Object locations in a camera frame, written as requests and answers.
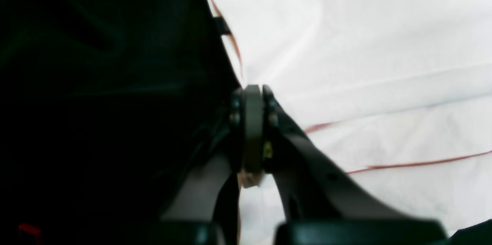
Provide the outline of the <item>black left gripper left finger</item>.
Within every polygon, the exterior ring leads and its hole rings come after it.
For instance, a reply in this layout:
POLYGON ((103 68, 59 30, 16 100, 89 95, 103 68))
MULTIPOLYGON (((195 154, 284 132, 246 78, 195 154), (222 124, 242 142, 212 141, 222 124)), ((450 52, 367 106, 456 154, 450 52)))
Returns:
POLYGON ((238 88, 230 98, 230 159, 233 171, 241 173, 244 145, 244 90, 238 88))

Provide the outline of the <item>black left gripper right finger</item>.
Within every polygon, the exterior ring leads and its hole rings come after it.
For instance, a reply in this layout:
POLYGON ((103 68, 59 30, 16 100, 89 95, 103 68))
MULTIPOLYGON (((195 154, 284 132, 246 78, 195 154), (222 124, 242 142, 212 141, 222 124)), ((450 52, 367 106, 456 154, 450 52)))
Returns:
POLYGON ((244 171, 269 170, 273 158, 272 136, 278 127, 277 102, 272 89, 249 85, 244 90, 244 171))

